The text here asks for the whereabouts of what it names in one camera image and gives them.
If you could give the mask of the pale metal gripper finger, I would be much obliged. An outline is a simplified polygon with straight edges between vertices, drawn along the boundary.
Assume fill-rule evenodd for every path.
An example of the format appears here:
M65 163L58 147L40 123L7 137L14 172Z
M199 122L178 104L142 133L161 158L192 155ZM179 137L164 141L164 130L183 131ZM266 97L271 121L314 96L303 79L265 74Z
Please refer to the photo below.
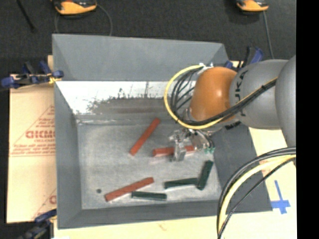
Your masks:
M175 146L182 146L184 145L184 134L182 132L173 132L170 136L170 140Z
M176 146L174 148L173 160L174 161L183 161L186 155L186 148L184 146Z

